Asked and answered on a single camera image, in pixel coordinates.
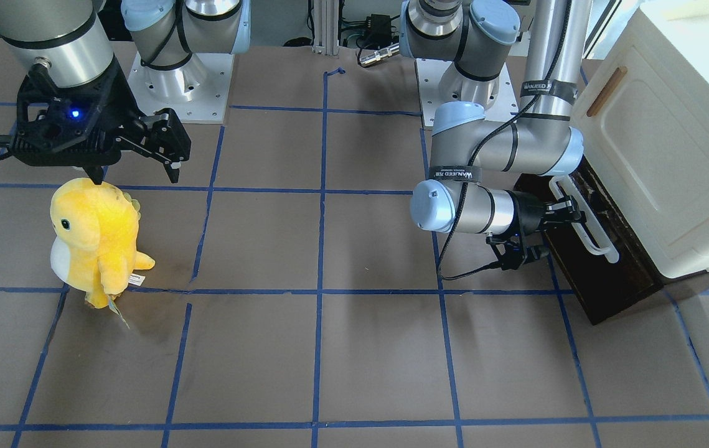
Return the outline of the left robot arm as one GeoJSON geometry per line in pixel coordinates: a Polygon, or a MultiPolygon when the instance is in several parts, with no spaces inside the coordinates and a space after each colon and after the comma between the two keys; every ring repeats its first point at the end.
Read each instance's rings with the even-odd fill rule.
{"type": "Polygon", "coordinates": [[[528,239],[582,222],[566,196],[543,202],[519,191],[491,189],[491,173],[558,176],[584,155],[570,124],[578,96],[590,1],[537,1],[525,76],[511,93],[502,74],[522,20],[507,1],[405,1],[400,53],[448,62],[432,116],[426,179],[413,190],[412,221],[423,230],[482,235],[495,254],[488,269],[518,269],[547,255],[528,239]]]}

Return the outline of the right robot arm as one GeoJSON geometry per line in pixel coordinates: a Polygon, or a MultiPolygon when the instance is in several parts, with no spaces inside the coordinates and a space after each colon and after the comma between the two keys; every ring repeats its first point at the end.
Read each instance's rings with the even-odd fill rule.
{"type": "Polygon", "coordinates": [[[246,53],[249,1],[123,1],[141,80],[127,78],[95,1],[0,1],[0,37],[26,76],[7,157],[33,167],[75,167],[95,183],[135,151],[169,181],[191,156],[183,120],[197,100],[218,100],[217,75],[201,55],[246,53]]]}

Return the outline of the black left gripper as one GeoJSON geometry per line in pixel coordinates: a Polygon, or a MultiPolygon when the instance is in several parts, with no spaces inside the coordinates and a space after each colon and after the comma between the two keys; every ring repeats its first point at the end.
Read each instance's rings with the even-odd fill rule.
{"type": "Polygon", "coordinates": [[[545,245],[529,246],[525,243],[525,236],[586,222],[586,214],[579,208],[574,196],[564,196],[555,202],[543,202],[522,191],[510,191],[510,195],[516,204],[510,237],[486,237],[486,244],[497,258],[486,266],[488,269],[517,270],[525,264],[546,258],[550,255],[550,249],[545,245]]]}

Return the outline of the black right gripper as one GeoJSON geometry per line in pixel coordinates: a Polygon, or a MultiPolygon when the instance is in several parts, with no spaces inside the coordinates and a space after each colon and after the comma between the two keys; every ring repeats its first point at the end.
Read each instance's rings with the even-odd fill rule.
{"type": "Polygon", "coordinates": [[[81,167],[93,184],[124,150],[160,162],[172,184],[191,156],[192,141],[172,108],[143,116],[117,59],[98,78],[72,88],[55,85],[34,63],[17,94],[16,132],[9,153],[34,167],[81,167]]]}

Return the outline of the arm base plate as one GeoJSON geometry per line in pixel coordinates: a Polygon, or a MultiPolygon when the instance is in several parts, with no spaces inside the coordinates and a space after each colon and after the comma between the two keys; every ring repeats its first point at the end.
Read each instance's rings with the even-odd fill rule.
{"type": "Polygon", "coordinates": [[[423,127],[431,129],[440,105],[464,100],[482,105],[486,119],[504,122],[519,110],[507,65],[488,82],[464,77],[445,60],[416,59],[423,127]]]}
{"type": "Polygon", "coordinates": [[[194,54],[180,68],[159,71],[136,54],[128,84],[146,114],[172,108],[183,124],[223,124],[234,61],[231,54],[194,54]]]}

